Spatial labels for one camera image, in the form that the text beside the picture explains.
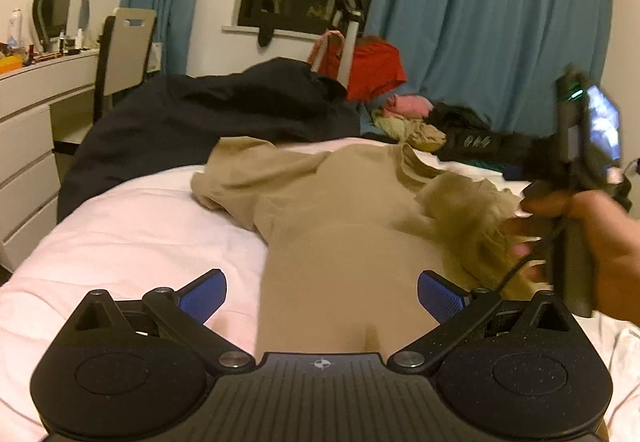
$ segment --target round pad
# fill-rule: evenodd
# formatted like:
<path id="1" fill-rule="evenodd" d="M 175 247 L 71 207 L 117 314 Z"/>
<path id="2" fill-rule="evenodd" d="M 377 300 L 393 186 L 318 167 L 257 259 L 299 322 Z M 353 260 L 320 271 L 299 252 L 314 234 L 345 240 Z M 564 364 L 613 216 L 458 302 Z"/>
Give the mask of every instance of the round pad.
<path id="1" fill-rule="evenodd" d="M 486 432 L 526 440 L 578 433 L 604 414 L 610 380 L 597 354 L 531 330 L 526 339 L 508 337 L 459 346 L 444 360 L 437 387 L 455 413 Z"/>
<path id="2" fill-rule="evenodd" d="M 44 424 L 81 440 L 148 436 L 180 421 L 202 398 L 196 353 L 167 339 L 102 329 L 52 345 L 31 379 Z"/>
<path id="3" fill-rule="evenodd" d="M 78 384 L 95 395 L 130 393 L 148 378 L 149 366 L 145 359 L 117 352 L 87 359 L 76 371 Z"/>
<path id="4" fill-rule="evenodd" d="M 553 393 L 566 384 L 566 377 L 562 364 L 538 354 L 511 354 L 494 364 L 495 380 L 505 390 L 517 395 Z"/>

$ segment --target blue textured pad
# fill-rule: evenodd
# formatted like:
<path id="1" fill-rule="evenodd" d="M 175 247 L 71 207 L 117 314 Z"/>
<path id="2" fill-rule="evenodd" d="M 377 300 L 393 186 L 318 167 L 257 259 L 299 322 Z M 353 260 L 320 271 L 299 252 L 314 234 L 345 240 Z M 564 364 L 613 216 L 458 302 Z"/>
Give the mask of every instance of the blue textured pad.
<path id="1" fill-rule="evenodd" d="M 422 273 L 418 278 L 418 300 L 440 324 L 465 307 L 464 298 L 441 285 L 427 273 Z"/>
<path id="2" fill-rule="evenodd" d="M 222 306 L 225 297 L 226 278 L 222 272 L 218 272 L 182 296 L 178 308 L 197 322 L 204 323 Z"/>

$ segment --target beige fabric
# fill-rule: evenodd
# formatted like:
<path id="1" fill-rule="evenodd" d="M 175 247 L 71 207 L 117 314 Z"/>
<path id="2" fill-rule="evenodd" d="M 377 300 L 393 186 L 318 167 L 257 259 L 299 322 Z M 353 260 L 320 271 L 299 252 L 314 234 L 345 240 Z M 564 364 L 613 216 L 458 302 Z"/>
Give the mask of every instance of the beige fabric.
<path id="1" fill-rule="evenodd" d="M 520 199 L 508 190 L 500 192 L 488 180 L 446 172 L 427 184 L 417 195 L 425 215 L 434 219 L 436 234 L 461 266 L 478 278 L 482 286 L 496 288 L 513 266 L 508 256 L 512 239 L 498 227 L 505 216 L 513 216 Z M 530 294 L 531 285 L 514 278 L 503 292 L 518 299 Z"/>
<path id="2" fill-rule="evenodd" d="M 247 137 L 222 139 L 191 187 L 204 206 L 224 207 L 269 244 L 256 356 L 373 351 L 387 358 L 433 329 L 436 321 L 417 299 L 420 273 L 433 269 L 466 288 L 477 284 L 459 265 L 442 268 L 434 244 L 439 220 L 422 212 L 445 212 L 434 205 L 440 184 L 431 196 L 426 191 L 441 173 L 407 145 L 309 155 Z M 474 238 L 470 248 L 484 248 L 484 239 Z"/>
<path id="3" fill-rule="evenodd" d="M 374 124 L 389 137 L 406 142 L 419 151 L 427 153 L 437 151 L 447 141 L 447 135 L 420 119 L 383 117 L 380 110 L 374 111 L 372 116 Z"/>

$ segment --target dresser drawer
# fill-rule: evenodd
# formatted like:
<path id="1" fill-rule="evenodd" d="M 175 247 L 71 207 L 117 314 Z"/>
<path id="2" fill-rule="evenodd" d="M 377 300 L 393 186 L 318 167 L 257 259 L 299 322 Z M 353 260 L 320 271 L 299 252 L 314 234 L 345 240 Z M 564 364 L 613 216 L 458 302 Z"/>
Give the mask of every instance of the dresser drawer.
<path id="1" fill-rule="evenodd" d="M 56 226 L 58 198 L 54 198 L 39 210 L 28 222 L 3 244 L 0 243 L 0 263 L 15 271 L 27 259 L 40 240 Z"/>
<path id="2" fill-rule="evenodd" d="M 0 184 L 52 149 L 48 106 L 0 122 Z"/>
<path id="3" fill-rule="evenodd" d="M 0 240 L 5 240 L 60 189 L 56 159 L 50 154 L 0 187 Z"/>
<path id="4" fill-rule="evenodd" d="M 72 56 L 3 76 L 0 79 L 0 118 L 54 96 L 90 88 L 95 84 L 97 64 L 96 54 Z"/>

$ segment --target hand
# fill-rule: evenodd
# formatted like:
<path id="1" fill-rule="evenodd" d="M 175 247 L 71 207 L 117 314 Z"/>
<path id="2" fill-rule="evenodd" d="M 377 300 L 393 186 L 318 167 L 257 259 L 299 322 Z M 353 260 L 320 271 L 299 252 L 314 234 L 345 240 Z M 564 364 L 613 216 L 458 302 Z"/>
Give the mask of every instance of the hand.
<path id="1" fill-rule="evenodd" d="M 596 261 L 596 300 L 598 309 L 616 319 L 640 325 L 640 223 L 626 215 L 624 209 L 601 191 L 586 191 L 571 196 L 556 192 L 541 199 L 524 199 L 520 203 L 529 218 L 512 218 L 504 232 L 520 236 L 541 236 L 537 216 L 555 218 L 568 212 L 581 220 Z M 514 246 L 517 256 L 530 253 L 535 242 Z M 541 265 L 525 269 L 534 281 L 543 281 Z"/>

